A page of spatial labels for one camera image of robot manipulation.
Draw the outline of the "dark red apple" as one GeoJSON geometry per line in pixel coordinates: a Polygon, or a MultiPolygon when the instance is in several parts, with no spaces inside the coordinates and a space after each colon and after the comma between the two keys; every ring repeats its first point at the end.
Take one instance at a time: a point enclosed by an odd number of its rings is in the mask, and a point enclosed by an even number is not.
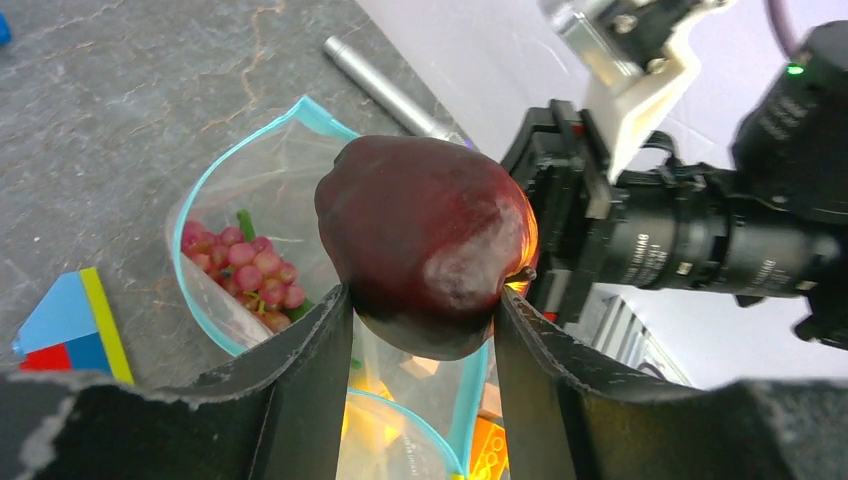
{"type": "Polygon", "coordinates": [[[488,156],[448,141],[368,135],[319,181],[319,235],[361,321],[393,347],[463,359],[490,337],[501,293],[531,277],[531,204],[488,156]]]}

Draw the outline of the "red grape bunch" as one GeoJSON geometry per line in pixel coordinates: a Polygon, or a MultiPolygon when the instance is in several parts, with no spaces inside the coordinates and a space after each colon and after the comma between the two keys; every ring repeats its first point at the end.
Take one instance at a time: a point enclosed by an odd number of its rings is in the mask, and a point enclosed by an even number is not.
{"type": "Polygon", "coordinates": [[[265,328],[279,333],[301,319],[314,303],[298,283],[297,267],[258,234],[246,210],[237,224],[219,232],[198,220],[183,225],[180,251],[265,328]]]}

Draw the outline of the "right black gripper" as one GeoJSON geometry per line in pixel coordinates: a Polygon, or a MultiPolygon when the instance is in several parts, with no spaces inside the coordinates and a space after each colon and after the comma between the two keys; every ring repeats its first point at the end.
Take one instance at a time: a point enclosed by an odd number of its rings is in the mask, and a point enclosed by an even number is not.
{"type": "Polygon", "coordinates": [[[847,24],[809,31],[740,123],[731,169],[665,161],[614,173],[600,119],[553,100],[526,113],[503,159],[539,225],[529,303],[576,322],[597,283],[732,295],[743,308],[803,297],[804,341],[847,346],[847,24]]]}

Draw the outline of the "yellow lemon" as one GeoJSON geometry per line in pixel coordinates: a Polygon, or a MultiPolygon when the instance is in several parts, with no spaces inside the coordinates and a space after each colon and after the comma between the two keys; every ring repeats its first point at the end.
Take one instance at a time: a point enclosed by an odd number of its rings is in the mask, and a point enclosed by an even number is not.
{"type": "Polygon", "coordinates": [[[359,378],[348,388],[342,439],[370,454],[382,454],[406,427],[394,397],[382,380],[359,378]]]}

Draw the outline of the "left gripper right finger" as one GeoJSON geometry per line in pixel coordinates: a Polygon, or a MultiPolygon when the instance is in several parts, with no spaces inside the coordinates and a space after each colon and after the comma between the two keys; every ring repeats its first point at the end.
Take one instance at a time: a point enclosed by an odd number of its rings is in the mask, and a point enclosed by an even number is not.
{"type": "Polygon", "coordinates": [[[494,322],[515,479],[847,475],[843,381],[667,382],[574,339],[511,289],[494,322]]]}

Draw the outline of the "clear zip top bag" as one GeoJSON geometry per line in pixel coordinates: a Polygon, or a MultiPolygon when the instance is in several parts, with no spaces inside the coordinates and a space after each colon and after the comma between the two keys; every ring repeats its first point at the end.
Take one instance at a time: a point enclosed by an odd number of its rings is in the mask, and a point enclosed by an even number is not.
{"type": "MultiPolygon", "coordinates": [[[[319,238],[315,188],[354,132],[308,97],[238,143],[199,178],[166,223],[178,284],[201,329],[230,355],[271,333],[208,278],[179,249],[178,229],[198,220],[219,232],[247,210],[255,230],[299,271],[308,299],[318,301],[337,283],[319,238]]],[[[417,379],[400,367],[413,357],[384,342],[360,321],[353,324],[348,388],[362,377],[382,380],[405,417],[401,436],[382,454],[341,440],[341,479],[470,479],[473,432],[492,349],[452,362],[417,379]]]]}

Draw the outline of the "green cucumber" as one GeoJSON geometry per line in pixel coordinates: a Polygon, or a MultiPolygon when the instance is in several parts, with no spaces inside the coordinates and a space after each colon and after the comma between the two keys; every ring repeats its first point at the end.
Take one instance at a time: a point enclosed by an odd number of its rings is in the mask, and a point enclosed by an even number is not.
{"type": "Polygon", "coordinates": [[[245,244],[254,255],[250,263],[235,268],[236,286],[248,297],[245,307],[273,333],[300,320],[314,306],[297,283],[299,273],[276,250],[269,237],[256,233],[247,210],[236,213],[245,244]]]}

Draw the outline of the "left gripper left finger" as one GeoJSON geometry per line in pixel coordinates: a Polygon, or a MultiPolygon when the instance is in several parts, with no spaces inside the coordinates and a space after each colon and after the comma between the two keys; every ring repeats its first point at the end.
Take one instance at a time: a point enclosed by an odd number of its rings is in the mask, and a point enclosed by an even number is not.
{"type": "Polygon", "coordinates": [[[352,349],[351,298],[183,387],[96,372],[1,377],[5,479],[332,479],[352,349]]]}

